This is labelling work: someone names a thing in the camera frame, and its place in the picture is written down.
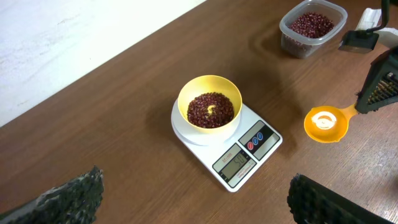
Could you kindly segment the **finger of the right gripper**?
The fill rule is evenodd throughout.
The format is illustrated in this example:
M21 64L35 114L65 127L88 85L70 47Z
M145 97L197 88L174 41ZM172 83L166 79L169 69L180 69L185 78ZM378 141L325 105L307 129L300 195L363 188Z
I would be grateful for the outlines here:
M372 63L355 109L366 114L397 103L397 47L378 56Z

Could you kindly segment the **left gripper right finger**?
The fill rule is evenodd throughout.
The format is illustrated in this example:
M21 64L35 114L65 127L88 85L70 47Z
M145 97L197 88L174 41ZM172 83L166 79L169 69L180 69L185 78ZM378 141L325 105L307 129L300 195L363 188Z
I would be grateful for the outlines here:
M287 204L298 224L392 224L302 174L290 181Z

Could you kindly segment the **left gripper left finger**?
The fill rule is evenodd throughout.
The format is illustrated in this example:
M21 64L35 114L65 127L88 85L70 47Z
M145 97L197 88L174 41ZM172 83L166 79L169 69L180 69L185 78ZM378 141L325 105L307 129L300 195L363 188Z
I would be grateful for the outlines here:
M94 167L20 207L1 214L1 223L82 223L96 220L104 192L103 171Z

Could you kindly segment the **yellow measuring scoop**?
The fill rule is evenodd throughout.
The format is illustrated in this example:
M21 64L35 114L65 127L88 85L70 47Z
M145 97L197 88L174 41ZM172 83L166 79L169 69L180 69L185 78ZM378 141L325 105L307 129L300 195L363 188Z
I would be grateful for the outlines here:
M339 142L348 132L350 119L359 114L355 106L352 104L343 109L333 106L312 108L304 119L304 130L314 141Z

